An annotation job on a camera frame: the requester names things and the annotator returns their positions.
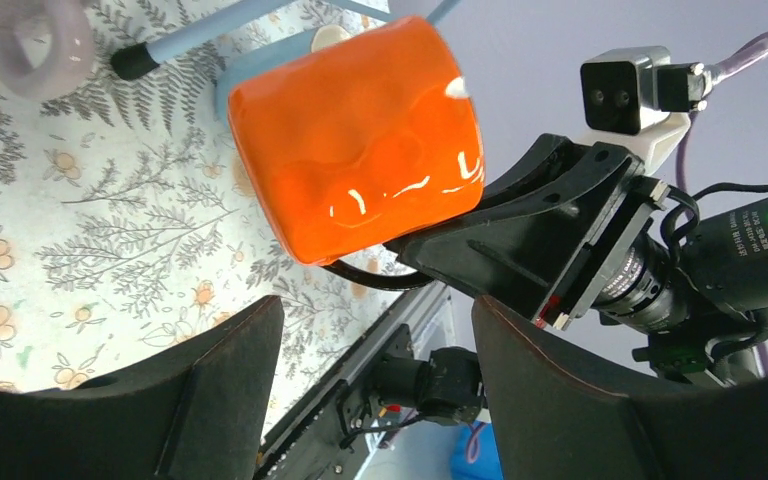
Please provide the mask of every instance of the glossy orange object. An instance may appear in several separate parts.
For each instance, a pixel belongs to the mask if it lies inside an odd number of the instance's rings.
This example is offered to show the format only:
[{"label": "glossy orange object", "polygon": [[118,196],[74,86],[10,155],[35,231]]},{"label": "glossy orange object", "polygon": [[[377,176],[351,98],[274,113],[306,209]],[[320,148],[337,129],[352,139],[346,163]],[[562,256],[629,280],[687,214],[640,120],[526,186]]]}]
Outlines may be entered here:
[{"label": "glossy orange object", "polygon": [[420,17],[235,87],[231,130],[287,252],[327,265],[474,208],[484,153],[462,87],[452,54]]}]

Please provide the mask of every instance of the table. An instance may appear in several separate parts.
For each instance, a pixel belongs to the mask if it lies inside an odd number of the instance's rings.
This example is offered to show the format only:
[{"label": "table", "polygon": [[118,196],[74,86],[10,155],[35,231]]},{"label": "table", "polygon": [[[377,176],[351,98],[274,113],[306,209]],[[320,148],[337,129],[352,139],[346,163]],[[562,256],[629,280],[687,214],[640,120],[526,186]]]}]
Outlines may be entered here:
[{"label": "table", "polygon": [[[397,297],[285,255],[212,101],[231,58],[329,23],[379,22],[299,0],[138,82],[106,66],[230,1],[101,0],[86,84],[43,104],[0,85],[0,389],[74,388],[276,293],[286,325],[266,431]],[[28,44],[42,55],[46,42]],[[382,248],[348,260],[406,271]]]}]

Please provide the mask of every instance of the pink mug handle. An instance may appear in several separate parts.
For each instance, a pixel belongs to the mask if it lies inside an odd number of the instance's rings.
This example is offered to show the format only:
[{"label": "pink mug handle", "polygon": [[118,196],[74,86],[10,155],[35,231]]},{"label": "pink mug handle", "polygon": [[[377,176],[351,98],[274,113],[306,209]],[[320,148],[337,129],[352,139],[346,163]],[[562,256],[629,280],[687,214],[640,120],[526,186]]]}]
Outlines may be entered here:
[{"label": "pink mug handle", "polygon": [[34,68],[16,32],[0,30],[0,80],[16,95],[45,101],[78,88],[95,60],[92,27],[80,0],[44,0],[51,45]]}]

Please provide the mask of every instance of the cable connector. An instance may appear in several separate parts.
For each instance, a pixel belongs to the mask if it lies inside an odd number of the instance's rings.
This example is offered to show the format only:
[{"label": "cable connector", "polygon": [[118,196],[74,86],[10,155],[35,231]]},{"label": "cable connector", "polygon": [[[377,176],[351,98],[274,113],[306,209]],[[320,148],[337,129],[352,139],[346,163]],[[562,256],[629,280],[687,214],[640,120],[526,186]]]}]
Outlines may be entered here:
[{"label": "cable connector", "polygon": [[656,105],[662,112],[698,112],[708,106],[710,70],[701,63],[655,67]]}]

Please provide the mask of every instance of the gray wall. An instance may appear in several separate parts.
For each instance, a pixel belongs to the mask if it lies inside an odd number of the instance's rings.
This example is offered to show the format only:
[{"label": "gray wall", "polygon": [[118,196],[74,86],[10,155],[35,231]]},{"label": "gray wall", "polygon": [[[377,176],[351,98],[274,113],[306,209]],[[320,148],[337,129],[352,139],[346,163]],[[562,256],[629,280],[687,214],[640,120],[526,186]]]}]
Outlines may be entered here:
[{"label": "gray wall", "polygon": [[[390,0],[399,14],[427,13],[438,0]],[[575,138],[585,125],[581,62],[618,47],[664,45],[677,62],[715,62],[768,30],[768,1],[596,2],[462,0],[439,25],[474,98],[490,179],[504,172],[544,132]],[[659,176],[674,182],[674,164]],[[696,191],[718,181],[768,183],[768,59],[721,85],[700,115],[688,178]],[[751,196],[705,200],[703,215]],[[471,301],[456,299],[462,343],[470,344]],[[641,368],[629,350],[645,339],[595,317],[565,337],[616,362]]]}]

